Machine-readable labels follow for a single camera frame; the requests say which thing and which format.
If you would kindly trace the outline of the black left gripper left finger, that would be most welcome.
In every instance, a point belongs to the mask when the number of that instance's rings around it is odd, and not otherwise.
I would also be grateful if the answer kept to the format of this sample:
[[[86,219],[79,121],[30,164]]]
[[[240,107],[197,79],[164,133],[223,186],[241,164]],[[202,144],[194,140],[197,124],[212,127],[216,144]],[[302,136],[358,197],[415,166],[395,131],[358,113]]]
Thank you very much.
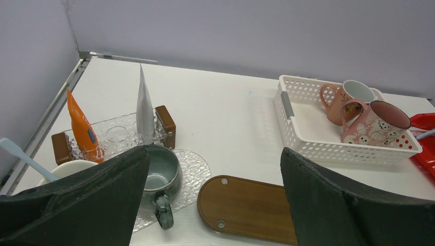
[[[128,245],[150,166],[144,147],[1,196],[1,245]]]

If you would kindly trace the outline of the grey-green ceramic mug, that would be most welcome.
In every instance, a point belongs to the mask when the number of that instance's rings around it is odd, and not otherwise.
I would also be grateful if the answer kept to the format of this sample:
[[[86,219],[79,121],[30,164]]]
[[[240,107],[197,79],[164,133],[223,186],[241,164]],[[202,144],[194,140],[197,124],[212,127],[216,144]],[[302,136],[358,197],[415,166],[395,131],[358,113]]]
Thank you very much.
[[[150,160],[141,206],[153,212],[162,230],[173,227],[172,203],[183,185],[183,170],[175,153],[158,145],[145,146]]]

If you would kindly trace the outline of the white blue toothbrush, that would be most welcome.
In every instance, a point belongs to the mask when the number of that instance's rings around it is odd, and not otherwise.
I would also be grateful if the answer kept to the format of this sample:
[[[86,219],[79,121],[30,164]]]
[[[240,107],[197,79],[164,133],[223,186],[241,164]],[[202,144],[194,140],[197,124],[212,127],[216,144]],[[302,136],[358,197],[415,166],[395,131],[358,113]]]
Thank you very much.
[[[433,135],[435,135],[435,129],[421,133],[420,135],[416,136],[416,139],[421,140],[421,139],[424,139],[426,137],[430,137]]]

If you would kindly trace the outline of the pink mug white inside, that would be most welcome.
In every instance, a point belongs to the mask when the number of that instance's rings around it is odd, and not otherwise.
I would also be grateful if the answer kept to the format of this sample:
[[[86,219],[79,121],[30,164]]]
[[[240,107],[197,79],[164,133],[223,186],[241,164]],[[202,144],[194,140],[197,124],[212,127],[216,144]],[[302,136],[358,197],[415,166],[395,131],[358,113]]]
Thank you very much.
[[[50,173],[53,174],[57,179],[62,179],[95,165],[98,165],[98,163],[81,159],[72,160],[59,165],[58,167],[54,168]]]

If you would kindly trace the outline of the white toothpaste tube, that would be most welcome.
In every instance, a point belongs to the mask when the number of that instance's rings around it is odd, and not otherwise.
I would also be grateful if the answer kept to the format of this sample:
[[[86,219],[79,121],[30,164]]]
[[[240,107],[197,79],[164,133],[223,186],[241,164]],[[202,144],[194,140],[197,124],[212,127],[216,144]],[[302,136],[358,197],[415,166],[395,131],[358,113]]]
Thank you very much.
[[[154,143],[155,126],[153,107],[141,64],[140,85],[136,106],[136,129],[139,139],[143,144],[151,145]]]

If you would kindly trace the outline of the wooden acrylic toothbrush holder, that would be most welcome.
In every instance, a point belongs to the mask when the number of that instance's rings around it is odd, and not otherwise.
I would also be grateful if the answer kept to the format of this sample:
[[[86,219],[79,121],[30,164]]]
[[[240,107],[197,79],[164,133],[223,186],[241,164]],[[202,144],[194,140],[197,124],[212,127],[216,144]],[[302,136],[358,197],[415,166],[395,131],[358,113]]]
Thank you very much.
[[[154,108],[153,113],[155,126],[153,143],[174,149],[176,125],[169,111],[162,105]],[[102,162],[143,144],[137,133],[135,113],[100,121],[91,126],[98,139],[98,147],[92,150],[80,150],[72,130],[51,136],[55,162],[58,165],[77,159]]]

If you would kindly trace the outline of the pink ghost pattern mug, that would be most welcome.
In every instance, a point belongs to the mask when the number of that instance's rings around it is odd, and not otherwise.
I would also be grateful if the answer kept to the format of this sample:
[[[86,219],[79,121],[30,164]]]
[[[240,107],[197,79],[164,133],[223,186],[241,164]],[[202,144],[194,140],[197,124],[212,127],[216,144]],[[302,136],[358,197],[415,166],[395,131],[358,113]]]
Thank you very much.
[[[355,106],[360,110],[349,125],[346,112]],[[345,144],[386,147],[411,127],[405,112],[381,100],[367,104],[361,99],[351,99],[342,106],[340,116],[343,124],[341,141]]]

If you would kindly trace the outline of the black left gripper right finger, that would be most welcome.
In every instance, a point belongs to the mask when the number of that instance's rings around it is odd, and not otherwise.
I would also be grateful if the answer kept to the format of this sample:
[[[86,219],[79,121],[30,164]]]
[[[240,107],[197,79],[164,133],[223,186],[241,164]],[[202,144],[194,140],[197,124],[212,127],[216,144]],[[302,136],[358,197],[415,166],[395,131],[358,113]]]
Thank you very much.
[[[281,173],[299,245],[434,245],[434,201],[363,184],[285,147]]]

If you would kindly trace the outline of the light blue toothbrush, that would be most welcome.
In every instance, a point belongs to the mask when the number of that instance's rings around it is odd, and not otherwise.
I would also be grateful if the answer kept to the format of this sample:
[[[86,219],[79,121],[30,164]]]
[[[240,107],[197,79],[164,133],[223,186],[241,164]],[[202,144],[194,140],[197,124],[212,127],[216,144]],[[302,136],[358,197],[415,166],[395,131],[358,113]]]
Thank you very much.
[[[26,164],[34,168],[37,172],[43,175],[49,182],[58,180],[58,178],[34,161],[30,156],[28,156],[21,147],[15,144],[8,138],[1,137],[1,147],[6,150],[11,155],[18,157],[20,160],[24,161]]]

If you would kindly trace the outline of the orange toothpaste tube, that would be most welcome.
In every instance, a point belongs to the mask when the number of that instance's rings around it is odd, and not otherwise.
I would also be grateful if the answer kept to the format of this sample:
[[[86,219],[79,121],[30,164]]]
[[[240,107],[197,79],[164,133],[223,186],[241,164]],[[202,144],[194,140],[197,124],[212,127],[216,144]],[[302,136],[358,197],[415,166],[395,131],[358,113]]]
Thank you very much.
[[[97,135],[69,89],[67,90],[67,107],[71,117],[73,135],[83,158],[102,163],[104,150],[100,148]]]

